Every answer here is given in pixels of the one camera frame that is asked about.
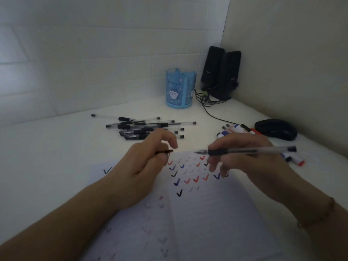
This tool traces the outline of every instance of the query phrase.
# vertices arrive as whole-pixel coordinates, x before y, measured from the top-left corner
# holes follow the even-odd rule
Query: white cartoon cat
[[[176,98],[177,98],[177,96],[178,96],[178,92],[177,92],[177,90],[175,89],[173,89],[173,88],[171,88],[170,90],[169,90],[169,96],[173,99],[173,100],[175,100]]]

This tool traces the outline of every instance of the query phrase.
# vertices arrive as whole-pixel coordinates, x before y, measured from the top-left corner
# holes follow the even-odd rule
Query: beaded bracelet
[[[308,226],[311,226],[311,225],[314,225],[314,224],[317,224],[319,222],[324,221],[335,210],[335,204],[336,204],[335,199],[333,197],[330,197],[330,202],[328,204],[328,210],[320,218],[311,220],[309,222],[305,222],[303,224],[300,224],[299,222],[297,222],[297,227],[299,229],[307,228]]]

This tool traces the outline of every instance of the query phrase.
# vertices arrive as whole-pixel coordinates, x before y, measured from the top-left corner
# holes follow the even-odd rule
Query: person's right arm
[[[208,146],[209,149],[272,146],[264,136],[229,134]],[[282,203],[309,233],[324,260],[348,260],[348,211],[339,204],[329,210],[331,198],[302,179],[279,154],[261,154],[251,157],[227,154],[208,158],[209,170],[218,162],[221,176],[229,169],[240,169],[268,197]],[[323,218],[310,225],[307,223]]]

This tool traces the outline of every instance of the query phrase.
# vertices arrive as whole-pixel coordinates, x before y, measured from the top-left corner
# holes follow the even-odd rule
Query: blue check mark
[[[180,182],[180,179],[177,180],[176,183],[174,183],[175,186],[178,186],[179,185],[179,182]]]

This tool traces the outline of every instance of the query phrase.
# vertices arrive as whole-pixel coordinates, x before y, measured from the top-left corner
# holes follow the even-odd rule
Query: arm
[[[264,136],[229,134],[208,146],[209,149],[272,146]],[[331,199],[328,195],[296,174],[280,155],[261,154],[257,157],[227,154],[209,157],[210,171],[218,162],[221,176],[231,168],[240,169],[268,197],[282,203],[304,225],[321,257],[325,260],[348,260],[348,211],[335,204],[328,216]],[[313,220],[321,221],[305,225]]]
[[[101,180],[0,246],[0,260],[75,260],[101,225],[118,210],[143,199],[168,156],[156,151],[177,148],[173,133],[156,130],[134,144]]]

